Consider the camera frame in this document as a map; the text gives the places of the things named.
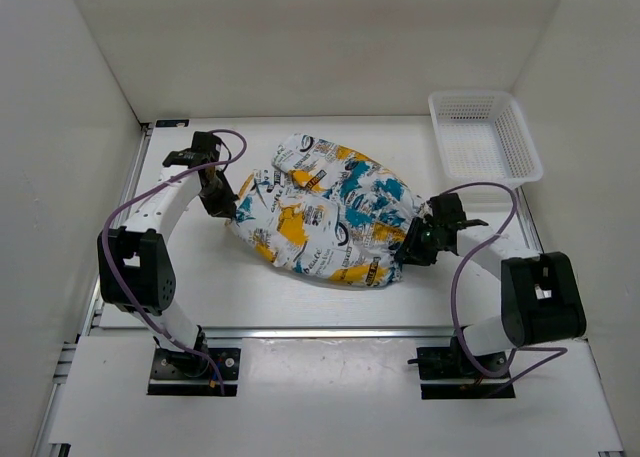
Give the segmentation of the white printed patterned shorts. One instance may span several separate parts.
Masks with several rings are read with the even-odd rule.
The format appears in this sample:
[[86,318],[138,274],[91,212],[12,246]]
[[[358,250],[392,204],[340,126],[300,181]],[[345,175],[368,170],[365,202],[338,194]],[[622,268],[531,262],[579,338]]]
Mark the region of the white printed patterned shorts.
[[355,287],[402,278],[396,259],[425,201],[365,154],[308,134],[279,144],[239,192],[231,232],[276,268]]

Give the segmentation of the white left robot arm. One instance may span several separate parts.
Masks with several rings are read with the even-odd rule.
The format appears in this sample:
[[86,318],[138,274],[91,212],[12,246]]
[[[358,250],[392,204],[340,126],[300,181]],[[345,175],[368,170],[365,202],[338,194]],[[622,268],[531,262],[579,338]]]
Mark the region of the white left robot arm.
[[117,228],[107,223],[98,236],[103,300],[142,322],[188,377],[206,372],[210,354],[201,327],[175,300],[177,281],[167,243],[196,198],[214,218],[235,215],[237,196],[221,170],[165,168],[155,187],[124,205],[136,208],[130,216]]

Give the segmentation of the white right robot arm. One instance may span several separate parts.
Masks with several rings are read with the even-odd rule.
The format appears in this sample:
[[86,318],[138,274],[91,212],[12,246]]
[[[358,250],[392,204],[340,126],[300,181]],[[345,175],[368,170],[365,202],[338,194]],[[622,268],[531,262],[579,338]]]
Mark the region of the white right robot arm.
[[[581,337],[586,332],[584,308],[566,254],[520,246],[478,219],[454,222],[428,217],[413,219],[396,259],[429,266],[441,252],[461,258],[450,287],[457,346],[449,352],[449,364],[458,375],[470,377],[477,371],[502,375],[503,370],[484,367],[485,356]],[[464,327],[459,319],[458,286],[470,262],[499,281],[500,312]]]

